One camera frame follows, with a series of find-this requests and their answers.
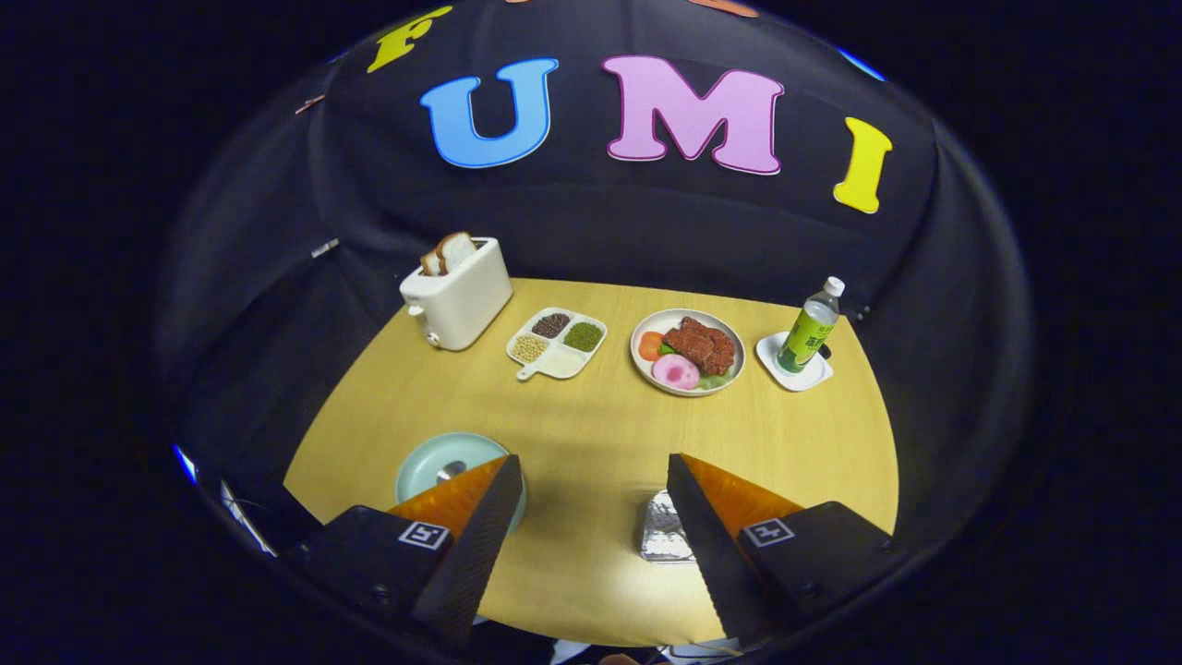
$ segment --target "foil package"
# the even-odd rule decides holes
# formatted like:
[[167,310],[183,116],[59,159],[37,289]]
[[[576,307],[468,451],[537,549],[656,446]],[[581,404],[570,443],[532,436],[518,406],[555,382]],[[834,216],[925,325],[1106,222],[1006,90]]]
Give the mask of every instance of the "foil package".
[[667,490],[657,493],[644,511],[641,558],[654,563],[696,562]]

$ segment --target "teal plate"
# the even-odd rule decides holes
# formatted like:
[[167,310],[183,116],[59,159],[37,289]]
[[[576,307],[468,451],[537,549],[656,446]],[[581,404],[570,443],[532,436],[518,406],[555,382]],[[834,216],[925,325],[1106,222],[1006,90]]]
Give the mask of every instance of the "teal plate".
[[[473,469],[507,455],[509,451],[496,442],[470,432],[449,432],[431,437],[411,451],[398,468],[398,477],[394,482],[395,502],[402,503],[434,488],[439,472],[453,462],[462,462],[467,469]],[[518,500],[518,509],[509,522],[509,534],[517,529],[522,515],[525,515],[525,475],[521,476],[521,498]]]

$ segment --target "meat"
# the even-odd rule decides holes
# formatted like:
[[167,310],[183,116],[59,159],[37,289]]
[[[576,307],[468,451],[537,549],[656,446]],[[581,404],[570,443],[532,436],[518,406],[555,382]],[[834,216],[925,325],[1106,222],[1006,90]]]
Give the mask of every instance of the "meat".
[[735,363],[735,345],[726,332],[702,325],[693,317],[681,319],[681,327],[670,330],[664,344],[689,359],[703,374],[723,376]]

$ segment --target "plastic bottle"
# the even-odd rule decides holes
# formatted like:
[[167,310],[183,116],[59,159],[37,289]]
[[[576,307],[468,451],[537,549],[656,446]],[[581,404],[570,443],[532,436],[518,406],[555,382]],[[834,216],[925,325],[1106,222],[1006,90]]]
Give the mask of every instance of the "plastic bottle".
[[784,341],[784,347],[777,354],[775,361],[785,372],[799,373],[812,360],[817,350],[820,350],[830,331],[837,325],[837,298],[845,291],[845,282],[836,276],[825,280],[825,287],[808,295],[797,322],[788,332],[788,339]]

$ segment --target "white divided tray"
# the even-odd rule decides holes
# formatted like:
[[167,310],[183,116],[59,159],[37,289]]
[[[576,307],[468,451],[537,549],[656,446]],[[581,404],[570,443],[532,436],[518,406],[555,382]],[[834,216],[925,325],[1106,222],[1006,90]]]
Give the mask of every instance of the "white divided tray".
[[[570,317],[570,320],[567,320],[566,325],[558,332],[558,335],[547,339],[537,334],[537,332],[533,331],[533,326],[537,325],[539,320],[552,313],[564,313]],[[571,328],[577,322],[590,322],[603,332],[599,341],[590,352],[580,352],[573,347],[567,347],[564,344],[566,335],[570,334]],[[513,356],[513,347],[517,345],[518,339],[532,339],[534,341],[540,341],[545,344],[546,348],[541,352],[541,356],[532,363],[526,361],[525,359]],[[604,325],[603,321],[567,308],[546,307],[530,317],[530,320],[527,320],[525,325],[522,325],[515,334],[509,338],[508,345],[505,346],[505,353],[508,354],[511,359],[524,366],[517,374],[519,382],[525,382],[535,373],[553,377],[554,379],[570,379],[586,367],[587,363],[591,361],[596,352],[599,351],[599,347],[603,346],[603,341],[606,339],[608,326]]]

